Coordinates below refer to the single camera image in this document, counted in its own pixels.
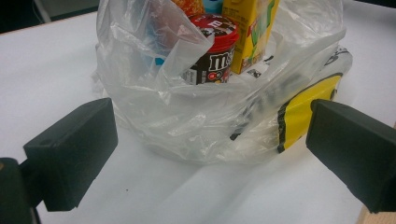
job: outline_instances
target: yellow label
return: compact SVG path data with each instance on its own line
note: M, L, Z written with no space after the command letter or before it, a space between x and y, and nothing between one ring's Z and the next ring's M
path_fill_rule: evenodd
M236 74L262 57L278 4L279 0L224 0L222 14L238 23L239 40L231 64Z
M334 74L300 91L278 111L279 152L284 151L308 132L312 117L311 102L331 100L342 74Z

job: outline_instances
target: plastic bag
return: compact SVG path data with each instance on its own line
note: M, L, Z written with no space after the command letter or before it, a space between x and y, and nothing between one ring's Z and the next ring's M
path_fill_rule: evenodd
M147 148L200 163L263 162L285 148L279 111L307 87L349 69L350 54L334 54L345 32L340 0L282 0L266 50L270 62L229 83L192 86L181 74L213 39L170 0L104 0L95 78L112 98L118 124ZM331 57L339 59L329 63Z

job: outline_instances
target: red lid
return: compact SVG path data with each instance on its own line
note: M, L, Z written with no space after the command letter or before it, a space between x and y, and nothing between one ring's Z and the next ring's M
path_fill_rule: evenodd
M210 50L227 49L232 46L239 35L236 23L217 14L200 14L190 17L190 21L201 30L204 36L215 35L215 43Z

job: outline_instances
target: juice box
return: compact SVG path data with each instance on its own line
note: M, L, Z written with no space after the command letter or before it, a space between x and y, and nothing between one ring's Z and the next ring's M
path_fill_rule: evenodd
M271 33L279 0L224 0L222 15L238 23L231 70L240 74L259 61Z

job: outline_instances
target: white table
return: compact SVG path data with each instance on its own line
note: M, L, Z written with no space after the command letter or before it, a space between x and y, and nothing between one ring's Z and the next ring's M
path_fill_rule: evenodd
M0 35L0 156L25 160L22 146L95 99L96 14ZM336 101L389 126L396 120L396 10L346 2L354 55ZM359 202L304 146L265 164L199 166L143 148L118 129L119 146L78 209L45 223L355 223Z

